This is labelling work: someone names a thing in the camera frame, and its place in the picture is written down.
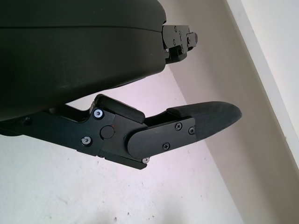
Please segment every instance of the black metal bracket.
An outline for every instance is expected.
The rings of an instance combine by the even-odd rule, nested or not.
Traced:
[[[241,115],[234,105],[207,102],[145,118],[141,111],[100,94],[86,111],[62,105],[2,121],[0,134],[23,134],[143,169],[151,156],[207,138]]]
[[[81,153],[104,157],[110,161],[143,169],[147,166],[148,157],[161,153],[163,138],[171,143],[172,148],[175,148],[175,141],[176,147],[183,146],[185,143],[185,141],[179,142],[185,134],[178,138],[179,133],[183,131],[175,131],[175,124],[160,124],[159,127],[149,129],[144,121],[145,116],[142,112],[107,96],[98,95],[87,111],[62,105],[18,119],[0,122],[0,133],[8,136],[27,135],[73,148]],[[161,133],[159,142],[152,142],[152,138],[157,137],[151,137],[152,131],[157,129]],[[139,132],[146,145],[144,153],[142,153],[143,147],[140,146],[142,143],[135,141]],[[131,151],[128,150],[128,142],[130,142]]]
[[[184,60],[187,52],[196,47],[198,37],[190,32],[189,26],[163,26],[164,55],[166,63]]]

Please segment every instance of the black screw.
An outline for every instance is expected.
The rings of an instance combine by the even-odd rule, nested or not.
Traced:
[[[32,119],[30,117],[25,117],[23,120],[22,120],[22,124],[23,125],[31,125],[32,124]]]
[[[162,146],[164,151],[167,151],[168,149],[170,149],[170,144],[168,142],[164,143]]]
[[[195,134],[195,128],[194,127],[189,128],[189,134]]]
[[[182,129],[182,127],[183,127],[182,123],[176,123],[176,125],[174,126],[174,129],[176,131],[180,131]]]

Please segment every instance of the screw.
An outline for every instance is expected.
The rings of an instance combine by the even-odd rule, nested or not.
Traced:
[[[195,134],[195,128],[194,127],[189,128],[189,134]]]
[[[174,129],[176,131],[180,131],[182,129],[182,127],[183,127],[182,123],[176,123],[176,125],[174,126]]]
[[[168,142],[164,143],[162,146],[164,151],[167,151],[168,149],[170,149],[170,144]]]
[[[88,146],[90,145],[92,142],[92,139],[90,137],[83,137],[81,139],[81,143],[84,145],[84,146]]]
[[[145,158],[145,159],[142,160],[142,162],[143,162],[144,164],[149,163],[149,161],[150,161],[150,158]]]
[[[100,119],[101,117],[103,117],[104,113],[102,110],[97,109],[93,112],[93,115],[96,119]]]
[[[26,125],[26,126],[31,125],[32,124],[32,119],[30,117],[25,117],[22,121],[22,124]]]

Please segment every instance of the bolt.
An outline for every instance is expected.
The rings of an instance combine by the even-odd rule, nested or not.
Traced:
[[[100,109],[96,109],[94,112],[93,112],[93,115],[96,119],[100,119],[103,117],[104,113],[102,110]]]
[[[182,127],[183,127],[183,125],[182,125],[182,123],[176,123],[176,125],[174,126],[174,129],[176,130],[176,131],[180,131],[181,129],[182,129]]]
[[[150,158],[145,158],[145,159],[142,160],[142,162],[143,162],[144,164],[149,163],[149,161],[150,161]]]
[[[195,134],[195,128],[194,127],[189,128],[189,134]]]
[[[168,142],[164,143],[162,146],[164,151],[167,151],[168,149],[170,149],[170,144]]]
[[[81,139],[81,143],[83,144],[83,146],[89,146],[92,142],[92,139],[90,137],[83,137]]]

